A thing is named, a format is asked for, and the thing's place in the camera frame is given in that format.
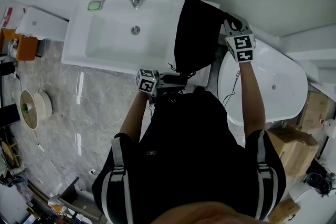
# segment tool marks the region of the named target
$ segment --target white stripe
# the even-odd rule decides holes
[[[84,72],[82,71],[79,75],[79,81],[77,81],[77,92],[76,95],[82,97],[83,84],[84,84]]]
[[[119,182],[119,181],[122,181],[122,177],[123,175],[113,175],[111,177],[111,182]]]
[[[124,161],[122,159],[121,145],[120,145],[120,137],[112,139],[111,144],[112,144],[114,165],[124,166]]]
[[[277,201],[277,197],[278,197],[278,175],[277,175],[277,172],[272,167],[271,169],[273,172],[273,197],[272,197],[273,202],[266,216],[268,216],[269,213],[271,213],[271,211],[273,210],[275,202]]]
[[[271,173],[269,171],[260,172],[263,179],[272,179]]]
[[[124,175],[124,192],[125,192],[125,206],[128,224],[133,224],[133,213],[131,203],[130,184],[128,182],[128,173]]]
[[[107,210],[107,189],[109,187],[110,177],[111,177],[111,172],[108,172],[108,174],[105,176],[104,181],[103,181],[103,186],[101,188],[101,206],[103,208],[103,212],[107,220],[113,224],[113,222],[110,219],[109,212]]]
[[[257,161],[258,163],[265,163],[265,145],[264,145],[264,131],[261,131],[260,136],[258,138],[258,154],[257,154]]]
[[[259,182],[259,198],[258,198],[258,207],[256,212],[256,219],[260,219],[262,207],[264,205],[264,182],[261,177],[261,174],[257,171],[258,182]]]

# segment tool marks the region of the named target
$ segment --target oval bathtub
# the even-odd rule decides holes
[[[308,91],[303,69],[258,39],[252,66],[264,101],[266,122],[291,119],[299,114]],[[218,76],[218,98],[221,102],[231,94],[238,70],[238,63],[227,52]],[[235,87],[236,94],[231,96],[225,107],[228,119],[237,125],[244,125],[241,88],[239,78]]]

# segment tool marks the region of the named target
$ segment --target gray tile floor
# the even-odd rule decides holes
[[[63,43],[48,41],[42,58],[18,63],[22,89],[32,93],[45,91],[53,105],[52,117],[39,124],[37,139],[22,122],[11,126],[28,178],[49,196],[64,191],[77,175],[80,177],[78,187],[91,191],[95,177],[88,172],[94,168],[98,173],[102,169],[110,141],[118,133],[137,93],[132,75],[61,64],[62,48]],[[224,54],[224,47],[218,47],[207,87],[216,96]],[[13,76],[5,76],[3,86],[4,105],[19,104],[20,82]],[[186,92],[193,89],[194,86],[187,86]],[[147,109],[142,132],[149,124],[150,111]],[[81,136],[80,152],[78,134]],[[245,143],[242,136],[237,140]]]

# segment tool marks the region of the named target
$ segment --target cable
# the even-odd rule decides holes
[[[192,73],[190,73],[190,74],[188,75],[188,79],[191,78],[191,77],[193,77],[193,76],[195,76],[195,75],[196,75],[196,72],[192,72]]]
[[[171,68],[173,71],[175,71],[175,72],[176,72],[176,68],[175,68],[175,67],[173,67],[173,65],[172,65],[171,63],[168,63],[168,65],[170,65],[170,68]]]
[[[21,78],[20,78],[20,76],[16,73],[15,74],[15,77],[19,80],[19,82],[20,82],[20,88],[21,88],[21,92],[22,92],[22,84],[21,84]]]
[[[69,169],[64,168],[63,166],[62,166],[62,167],[58,167],[58,166],[56,166],[56,164],[55,164],[54,161],[51,159],[51,157],[50,157],[50,155],[49,155],[49,153],[48,153],[48,151],[47,151],[48,147],[49,147],[49,145],[47,145],[47,147],[46,147],[46,149],[45,149],[45,152],[47,153],[47,155],[48,155],[50,161],[52,162],[52,164],[58,169],[58,171],[59,171],[59,169],[62,169],[62,170],[68,171],[69,173],[78,173],[78,174],[82,174],[82,175],[95,175],[95,176],[98,176],[98,175],[96,175],[96,174],[94,174],[94,173],[82,173],[82,172],[80,172],[80,171],[71,171],[71,170],[69,170]]]
[[[152,105],[153,105],[153,104],[150,104],[150,105],[148,106],[149,110],[151,111],[151,119],[152,119]]]
[[[36,137],[37,145],[39,145],[40,143],[38,142],[37,134],[36,134],[35,130],[33,130],[33,131],[34,131],[34,133],[35,133],[35,137]]]
[[[235,87],[236,87],[236,84],[237,84],[237,81],[238,81],[239,77],[240,77],[240,71],[238,71],[237,74],[236,74],[236,81],[235,81],[235,84],[233,85],[231,94],[228,94],[228,95],[224,98],[224,100],[222,101],[222,105],[224,106],[224,108],[226,107],[226,104],[227,104],[227,102],[230,100],[231,96],[233,96],[233,95],[236,94],[236,92],[235,92]]]
[[[12,184],[15,180],[18,180],[18,179],[23,179],[23,180],[24,180],[23,177],[21,177],[21,176],[17,176],[17,177],[14,177],[14,179],[13,179],[11,182],[8,182],[5,186],[8,187],[9,184]]]

